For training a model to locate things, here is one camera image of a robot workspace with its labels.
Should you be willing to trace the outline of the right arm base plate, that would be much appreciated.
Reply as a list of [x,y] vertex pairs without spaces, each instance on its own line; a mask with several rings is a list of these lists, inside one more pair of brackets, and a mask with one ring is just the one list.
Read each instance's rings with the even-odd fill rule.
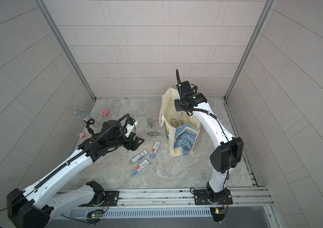
[[224,189],[219,193],[214,193],[208,189],[191,188],[190,192],[194,196],[196,205],[231,205],[232,195],[229,189]]

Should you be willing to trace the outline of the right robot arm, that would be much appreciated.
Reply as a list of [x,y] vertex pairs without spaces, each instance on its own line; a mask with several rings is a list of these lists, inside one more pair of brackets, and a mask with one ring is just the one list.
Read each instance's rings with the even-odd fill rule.
[[174,101],[176,111],[184,111],[195,116],[209,134],[215,150],[210,155],[214,168],[212,177],[207,183],[207,198],[212,204],[229,203],[227,180],[230,173],[242,159],[243,140],[234,137],[213,113],[207,99],[198,92],[198,87],[191,87],[188,81],[182,82],[176,70],[177,91],[179,98]]

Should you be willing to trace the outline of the cream canvas tote bag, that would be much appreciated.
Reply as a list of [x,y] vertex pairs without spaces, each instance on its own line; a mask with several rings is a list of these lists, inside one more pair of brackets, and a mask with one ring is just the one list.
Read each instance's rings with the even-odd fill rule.
[[[200,121],[186,112],[177,112],[174,100],[179,98],[178,91],[169,88],[161,98],[159,125],[164,128],[171,157],[194,155],[194,145],[200,132]],[[172,126],[177,121],[177,128]]]

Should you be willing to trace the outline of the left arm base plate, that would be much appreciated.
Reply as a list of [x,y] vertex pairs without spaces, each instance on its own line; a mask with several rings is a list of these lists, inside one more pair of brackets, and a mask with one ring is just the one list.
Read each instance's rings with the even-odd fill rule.
[[119,198],[119,191],[103,191],[95,194],[88,206],[116,206]]

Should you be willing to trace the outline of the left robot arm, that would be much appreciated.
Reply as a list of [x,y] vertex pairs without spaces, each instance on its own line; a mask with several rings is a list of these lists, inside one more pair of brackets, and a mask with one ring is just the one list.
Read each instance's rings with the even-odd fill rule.
[[137,124],[129,114],[104,122],[101,132],[91,133],[90,138],[49,174],[24,190],[11,191],[6,198],[10,221],[17,228],[44,228],[49,221],[75,207],[109,205],[104,188],[96,181],[62,196],[55,194],[83,169],[119,147],[137,150],[144,142],[136,135]]

